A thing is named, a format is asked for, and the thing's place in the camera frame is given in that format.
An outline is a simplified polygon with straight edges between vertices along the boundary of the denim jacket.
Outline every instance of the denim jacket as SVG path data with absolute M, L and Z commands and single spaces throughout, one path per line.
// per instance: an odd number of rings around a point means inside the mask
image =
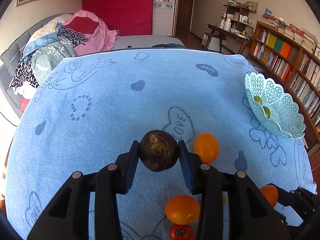
M 47 34 L 45 36 L 42 36 L 41 38 L 31 42 L 24 48 L 23 51 L 23 61 L 25 64 L 28 63 L 28 61 L 31 59 L 31 54 L 36 51 L 37 49 L 46 46 L 50 43 L 59 41 L 60 38 L 57 35 L 58 30 L 62 28 L 62 23 L 58 23 L 55 29 L 54 33 Z

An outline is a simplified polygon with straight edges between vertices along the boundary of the dark purple fruit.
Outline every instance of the dark purple fruit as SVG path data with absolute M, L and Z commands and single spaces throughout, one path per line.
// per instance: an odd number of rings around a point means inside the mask
M 177 141 L 165 131 L 147 132 L 140 142 L 139 157 L 151 171 L 167 170 L 178 160 Z

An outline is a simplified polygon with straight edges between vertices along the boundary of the door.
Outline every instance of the door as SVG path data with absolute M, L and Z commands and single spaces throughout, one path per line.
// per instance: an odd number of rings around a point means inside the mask
M 193 0 L 179 0 L 176 36 L 190 31 Z

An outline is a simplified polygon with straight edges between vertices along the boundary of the pink blanket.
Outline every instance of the pink blanket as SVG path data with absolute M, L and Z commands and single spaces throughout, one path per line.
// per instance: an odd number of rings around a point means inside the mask
M 117 38 L 117 33 L 115 30 L 110 31 L 107 25 L 94 13 L 80 10 L 73 15 L 73 18 L 76 16 L 89 17 L 93 21 L 99 22 L 99 25 L 94 30 L 93 34 L 85 34 L 85 36 L 88 38 L 85 44 L 81 44 L 74 48 L 77 56 L 101 52 L 113 48 L 113 43 Z M 68 25 L 73 20 L 73 18 L 68 22 L 65 22 L 63 25 Z

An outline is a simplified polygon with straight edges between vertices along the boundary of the gray headboard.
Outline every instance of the gray headboard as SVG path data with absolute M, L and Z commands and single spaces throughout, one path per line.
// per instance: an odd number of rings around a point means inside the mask
M 31 35 L 35 31 L 39 30 L 41 27 L 46 25 L 53 18 L 62 14 L 63 13 L 50 16 L 38 22 L 37 24 L 33 25 L 30 29 L 26 30 L 19 38 L 17 38 L 10 45 L 10 47 L 0 56 L 2 62 L 4 63 L 2 66 L 0 66 L 0 87 L 5 97 L 7 98 L 9 104 L 11 105 L 11 107 L 13 108 L 13 110 L 15 111 L 15 113 L 18 115 L 19 118 L 21 117 L 20 109 L 21 109 L 22 96 L 15 95 L 13 93 L 12 88 L 9 88 L 9 84 L 15 73 L 17 64 L 21 58 L 21 54 L 23 53 L 24 46 L 27 44 Z

